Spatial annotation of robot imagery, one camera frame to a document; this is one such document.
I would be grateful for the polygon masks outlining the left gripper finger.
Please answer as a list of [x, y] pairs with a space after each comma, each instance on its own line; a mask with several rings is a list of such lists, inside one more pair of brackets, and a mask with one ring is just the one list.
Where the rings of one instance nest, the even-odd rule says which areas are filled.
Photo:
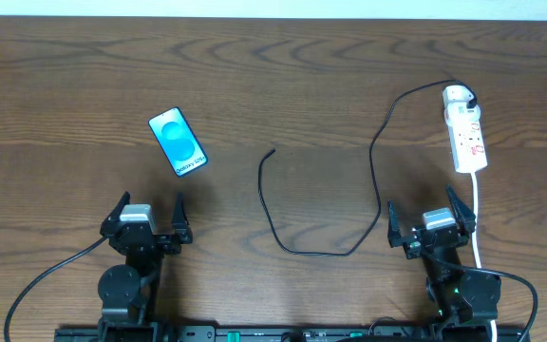
[[104, 219], [104, 227], [108, 227], [114, 222], [118, 222], [120, 220], [120, 215], [122, 213], [122, 210], [125, 205], [127, 205], [130, 202], [130, 194], [125, 191], [118, 201], [118, 203], [115, 205], [113, 210], [110, 212], [110, 214]]
[[187, 233], [189, 231], [189, 223], [184, 211], [182, 193], [177, 194], [171, 226], [176, 233]]

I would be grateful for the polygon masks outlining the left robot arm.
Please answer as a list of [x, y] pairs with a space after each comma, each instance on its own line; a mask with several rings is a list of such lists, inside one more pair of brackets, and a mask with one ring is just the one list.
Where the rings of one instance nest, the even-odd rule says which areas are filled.
[[97, 325], [98, 341], [175, 341], [177, 334], [154, 316], [162, 261], [181, 253], [193, 242], [193, 233], [178, 194], [171, 219], [171, 234], [156, 234], [152, 207], [132, 204], [124, 193], [104, 219], [100, 234], [125, 257], [106, 270], [98, 283], [103, 302]]

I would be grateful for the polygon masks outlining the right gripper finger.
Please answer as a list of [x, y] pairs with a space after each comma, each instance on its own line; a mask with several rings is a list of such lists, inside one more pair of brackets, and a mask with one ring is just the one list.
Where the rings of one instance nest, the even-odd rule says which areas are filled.
[[455, 221], [465, 232], [475, 232], [477, 217], [475, 213], [458, 197], [453, 187], [445, 187]]
[[388, 230], [387, 230], [387, 239], [388, 240], [401, 240], [402, 234], [400, 230], [399, 221], [396, 216], [396, 211], [391, 200], [387, 202], [388, 209]]

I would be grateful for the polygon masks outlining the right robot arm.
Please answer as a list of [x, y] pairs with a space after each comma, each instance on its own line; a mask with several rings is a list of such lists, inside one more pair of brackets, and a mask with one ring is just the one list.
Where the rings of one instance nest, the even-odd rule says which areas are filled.
[[480, 269], [462, 265], [458, 249], [476, 232], [477, 217], [448, 186], [450, 205], [423, 214], [423, 223], [401, 233], [392, 202], [388, 208], [387, 239], [401, 247], [408, 259], [420, 259], [426, 272], [426, 291], [439, 313], [428, 324], [427, 335], [436, 340], [496, 341], [501, 280]]

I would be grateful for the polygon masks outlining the blue screen Galaxy smartphone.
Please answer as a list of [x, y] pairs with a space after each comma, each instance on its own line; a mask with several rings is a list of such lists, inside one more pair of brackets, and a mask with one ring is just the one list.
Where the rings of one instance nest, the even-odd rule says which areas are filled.
[[151, 118], [148, 125], [178, 177], [184, 177], [207, 164], [204, 149], [178, 107]]

